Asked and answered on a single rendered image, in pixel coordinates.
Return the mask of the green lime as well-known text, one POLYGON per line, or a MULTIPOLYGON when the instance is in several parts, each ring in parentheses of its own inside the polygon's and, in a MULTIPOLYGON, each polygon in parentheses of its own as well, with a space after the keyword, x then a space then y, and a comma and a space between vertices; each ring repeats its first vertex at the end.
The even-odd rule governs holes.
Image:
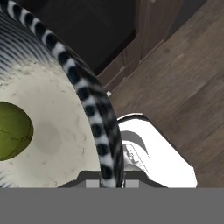
POLYGON ((33 137, 31 118, 19 106, 0 101, 0 161, 24 151, 33 137))

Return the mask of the brown cupboard door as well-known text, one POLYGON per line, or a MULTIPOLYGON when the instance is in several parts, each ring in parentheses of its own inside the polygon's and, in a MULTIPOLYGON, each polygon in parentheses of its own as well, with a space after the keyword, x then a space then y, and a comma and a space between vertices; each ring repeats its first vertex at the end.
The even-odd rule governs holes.
POLYGON ((143 61, 158 44, 177 16, 184 0, 148 0, 143 24, 140 61, 143 61))

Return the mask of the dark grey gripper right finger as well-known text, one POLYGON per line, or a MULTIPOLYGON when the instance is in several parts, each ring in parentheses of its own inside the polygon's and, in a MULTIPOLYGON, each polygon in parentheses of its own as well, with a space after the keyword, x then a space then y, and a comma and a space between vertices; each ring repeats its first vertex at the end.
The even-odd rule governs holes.
POLYGON ((164 185, 149 179, 143 171, 126 171, 124 185, 126 188, 165 188, 164 185))

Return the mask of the white bowl with black-striped rim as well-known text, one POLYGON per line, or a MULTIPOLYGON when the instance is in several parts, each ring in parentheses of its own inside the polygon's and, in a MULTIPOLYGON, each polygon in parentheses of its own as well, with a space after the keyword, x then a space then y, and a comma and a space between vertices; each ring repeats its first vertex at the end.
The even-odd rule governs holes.
POLYGON ((34 130, 24 151, 0 161, 0 188, 60 187, 81 171, 124 186, 121 132, 101 83, 14 0, 0 0, 0 102, 23 109, 34 130))

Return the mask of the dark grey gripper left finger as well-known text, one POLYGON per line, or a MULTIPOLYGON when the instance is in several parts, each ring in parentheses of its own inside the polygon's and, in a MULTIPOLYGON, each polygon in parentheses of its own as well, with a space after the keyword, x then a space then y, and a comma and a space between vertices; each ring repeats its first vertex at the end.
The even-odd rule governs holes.
POLYGON ((98 171, 81 171, 76 179, 71 180, 63 185, 60 185, 59 188, 99 188, 100 177, 101 176, 98 171))

